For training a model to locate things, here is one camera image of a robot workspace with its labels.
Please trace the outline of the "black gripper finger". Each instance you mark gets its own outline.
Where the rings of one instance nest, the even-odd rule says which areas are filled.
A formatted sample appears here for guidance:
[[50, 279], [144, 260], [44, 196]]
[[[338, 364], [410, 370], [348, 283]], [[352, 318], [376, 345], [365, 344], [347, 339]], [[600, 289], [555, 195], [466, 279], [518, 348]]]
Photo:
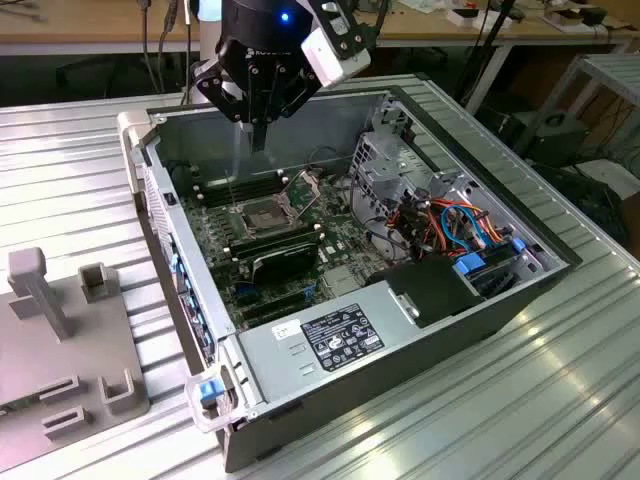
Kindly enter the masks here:
[[276, 66], [271, 86], [265, 92], [266, 103], [259, 125], [259, 150], [265, 149], [269, 126], [279, 118], [289, 118], [320, 88], [313, 69], [305, 64], [294, 68]]
[[248, 96], [236, 85], [217, 60], [200, 61], [192, 68], [195, 90], [238, 124], [248, 138], [251, 151], [261, 150], [261, 121], [250, 117]]

